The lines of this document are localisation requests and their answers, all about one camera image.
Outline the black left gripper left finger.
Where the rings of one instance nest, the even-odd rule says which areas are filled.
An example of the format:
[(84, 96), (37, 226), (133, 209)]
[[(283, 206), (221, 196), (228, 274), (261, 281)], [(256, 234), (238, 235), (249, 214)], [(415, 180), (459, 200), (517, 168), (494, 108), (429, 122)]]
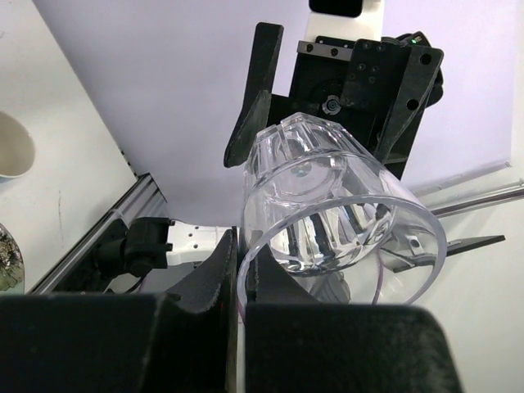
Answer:
[(234, 392), (237, 231), (168, 291), (1, 299), (4, 392)]

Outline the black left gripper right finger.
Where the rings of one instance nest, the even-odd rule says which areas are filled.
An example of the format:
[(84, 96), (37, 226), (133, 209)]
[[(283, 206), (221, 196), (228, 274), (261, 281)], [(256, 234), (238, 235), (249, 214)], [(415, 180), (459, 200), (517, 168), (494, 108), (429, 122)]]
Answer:
[(462, 391), (445, 334), (426, 310), (320, 303), (268, 247), (248, 278), (246, 391)]

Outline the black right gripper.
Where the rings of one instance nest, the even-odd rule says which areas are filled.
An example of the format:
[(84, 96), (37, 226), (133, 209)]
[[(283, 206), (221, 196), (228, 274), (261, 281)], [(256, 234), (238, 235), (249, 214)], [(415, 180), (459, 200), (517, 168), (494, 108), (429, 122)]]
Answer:
[(423, 112), (443, 96), (443, 51), (423, 35), (379, 41), (319, 36), (299, 42), (290, 92), (272, 97), (282, 36), (281, 25), (255, 27), (242, 108), (224, 166), (246, 161), (267, 122), (303, 112), (342, 125), (402, 177)]

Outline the clear faceted drinking glass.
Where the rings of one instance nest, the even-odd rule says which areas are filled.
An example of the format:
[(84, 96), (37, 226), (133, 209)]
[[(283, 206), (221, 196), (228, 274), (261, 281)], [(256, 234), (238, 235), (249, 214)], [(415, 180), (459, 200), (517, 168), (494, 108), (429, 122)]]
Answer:
[(297, 113), (259, 131), (244, 175), (241, 305), (264, 247), (328, 304), (410, 304), (443, 267), (439, 219), (340, 124)]

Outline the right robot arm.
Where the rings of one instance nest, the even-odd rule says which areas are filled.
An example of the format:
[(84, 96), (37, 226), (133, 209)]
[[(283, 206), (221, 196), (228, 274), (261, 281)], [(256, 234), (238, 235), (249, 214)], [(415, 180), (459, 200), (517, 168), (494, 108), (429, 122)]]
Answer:
[(286, 96), (273, 91), (284, 28), (255, 27), (240, 115), (224, 166), (243, 164), (255, 135), (302, 112), (342, 125), (396, 177), (424, 111), (443, 95), (444, 53), (422, 32), (382, 33), (382, 1), (312, 1)]

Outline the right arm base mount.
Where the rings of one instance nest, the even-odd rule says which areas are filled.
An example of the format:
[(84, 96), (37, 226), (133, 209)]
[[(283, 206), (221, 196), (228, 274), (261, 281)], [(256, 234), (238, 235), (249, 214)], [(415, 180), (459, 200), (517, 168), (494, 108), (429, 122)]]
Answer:
[(128, 227), (112, 224), (80, 259), (79, 266), (53, 291), (105, 291), (115, 278), (130, 275), (140, 284), (153, 270), (182, 264), (198, 266), (225, 234), (225, 227), (143, 217)]

